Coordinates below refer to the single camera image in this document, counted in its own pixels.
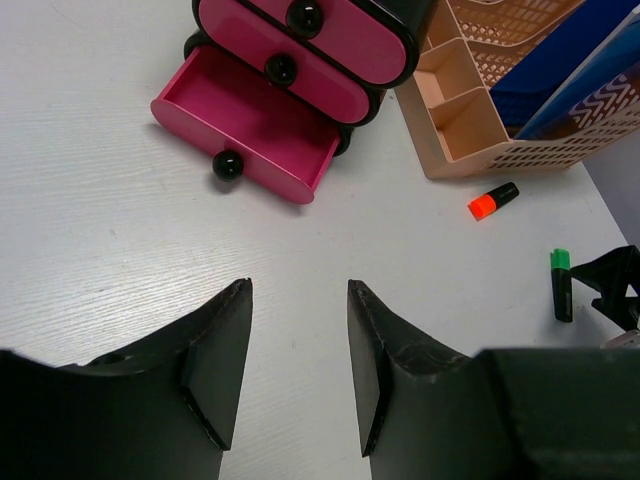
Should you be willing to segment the black pink drawer organizer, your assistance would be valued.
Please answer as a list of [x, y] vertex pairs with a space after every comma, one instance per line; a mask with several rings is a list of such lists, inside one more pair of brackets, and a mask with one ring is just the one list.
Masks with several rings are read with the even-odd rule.
[[155, 120], [247, 178], [314, 200], [331, 161], [415, 71], [433, 1], [196, 1], [184, 61], [151, 102]]

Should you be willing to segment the blue plastic folder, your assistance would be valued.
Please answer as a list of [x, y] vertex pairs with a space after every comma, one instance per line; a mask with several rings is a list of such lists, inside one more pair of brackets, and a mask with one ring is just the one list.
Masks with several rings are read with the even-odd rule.
[[490, 90], [516, 140], [555, 140], [639, 102], [639, 3], [585, 1]]

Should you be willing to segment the green highlighter marker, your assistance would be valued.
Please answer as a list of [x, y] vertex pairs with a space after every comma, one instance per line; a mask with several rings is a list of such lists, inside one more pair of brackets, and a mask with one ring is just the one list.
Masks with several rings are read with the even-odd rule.
[[552, 299], [555, 319], [563, 323], [573, 322], [573, 289], [570, 254], [556, 248], [550, 253]]

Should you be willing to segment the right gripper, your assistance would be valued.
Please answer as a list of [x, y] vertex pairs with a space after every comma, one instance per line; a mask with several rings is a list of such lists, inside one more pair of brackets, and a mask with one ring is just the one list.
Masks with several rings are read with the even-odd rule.
[[596, 290], [591, 305], [625, 332], [639, 326], [639, 249], [616, 248], [601, 257], [574, 266], [573, 279]]

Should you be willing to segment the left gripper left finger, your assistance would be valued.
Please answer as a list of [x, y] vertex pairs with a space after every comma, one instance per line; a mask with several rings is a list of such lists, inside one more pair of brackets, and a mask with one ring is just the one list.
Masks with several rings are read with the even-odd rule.
[[5, 479], [215, 479], [232, 444], [252, 324], [239, 279], [85, 365], [1, 354]]

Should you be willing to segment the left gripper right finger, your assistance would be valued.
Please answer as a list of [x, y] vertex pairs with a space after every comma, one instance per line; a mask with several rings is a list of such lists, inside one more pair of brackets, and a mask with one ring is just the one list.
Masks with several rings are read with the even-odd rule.
[[635, 479], [635, 349], [463, 355], [347, 287], [362, 455], [375, 479]]

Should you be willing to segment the orange highlighter marker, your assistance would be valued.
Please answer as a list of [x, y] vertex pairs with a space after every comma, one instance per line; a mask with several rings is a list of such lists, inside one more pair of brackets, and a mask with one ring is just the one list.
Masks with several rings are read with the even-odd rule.
[[472, 200], [468, 209], [474, 219], [480, 221], [513, 201], [519, 194], [518, 187], [513, 182], [508, 182]]

